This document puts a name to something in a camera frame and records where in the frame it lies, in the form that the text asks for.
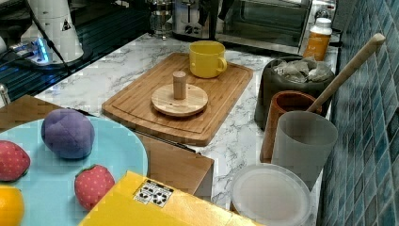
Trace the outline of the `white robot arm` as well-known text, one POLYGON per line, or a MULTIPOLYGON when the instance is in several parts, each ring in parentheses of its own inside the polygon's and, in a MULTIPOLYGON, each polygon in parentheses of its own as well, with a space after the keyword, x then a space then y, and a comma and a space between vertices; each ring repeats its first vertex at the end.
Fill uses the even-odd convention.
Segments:
POLYGON ((10 50, 39 67, 72 66, 92 54, 78 39, 68 0, 26 0, 32 25, 10 50))

